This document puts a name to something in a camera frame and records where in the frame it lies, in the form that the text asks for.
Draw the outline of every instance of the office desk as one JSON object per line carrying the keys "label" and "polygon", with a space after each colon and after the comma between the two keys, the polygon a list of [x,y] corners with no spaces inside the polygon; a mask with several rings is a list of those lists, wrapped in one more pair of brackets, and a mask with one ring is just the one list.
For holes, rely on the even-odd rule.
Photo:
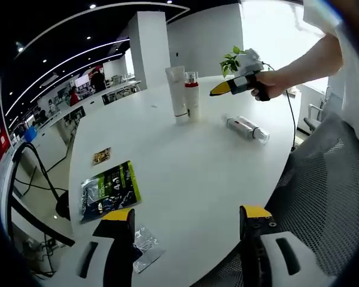
{"label": "office desk", "polygon": [[[209,97],[222,77],[200,80],[201,120],[175,124],[168,85],[135,93],[81,120],[69,174],[69,206],[75,239],[98,221],[80,224],[80,184],[130,160],[142,202],[136,224],[157,237],[166,252],[133,286],[190,286],[239,242],[239,206],[264,206],[286,164],[294,126],[285,96],[257,102],[249,92]],[[298,121],[300,97],[290,99]],[[227,129],[222,113],[243,115],[270,133],[266,145]],[[111,158],[92,165],[111,147]]]}

